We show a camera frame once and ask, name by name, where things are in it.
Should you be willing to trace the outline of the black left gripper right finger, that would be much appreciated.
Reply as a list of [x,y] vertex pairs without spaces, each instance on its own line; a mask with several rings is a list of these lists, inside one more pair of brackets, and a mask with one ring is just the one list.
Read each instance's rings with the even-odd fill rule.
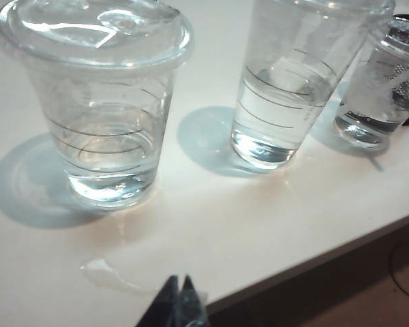
[[208,326],[208,317],[189,275],[179,293],[179,325]]

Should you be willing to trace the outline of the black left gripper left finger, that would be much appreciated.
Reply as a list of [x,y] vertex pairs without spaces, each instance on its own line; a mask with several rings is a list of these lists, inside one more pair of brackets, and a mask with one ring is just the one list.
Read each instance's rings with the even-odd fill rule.
[[140,318],[136,327],[175,326],[178,302],[178,276],[171,275]]

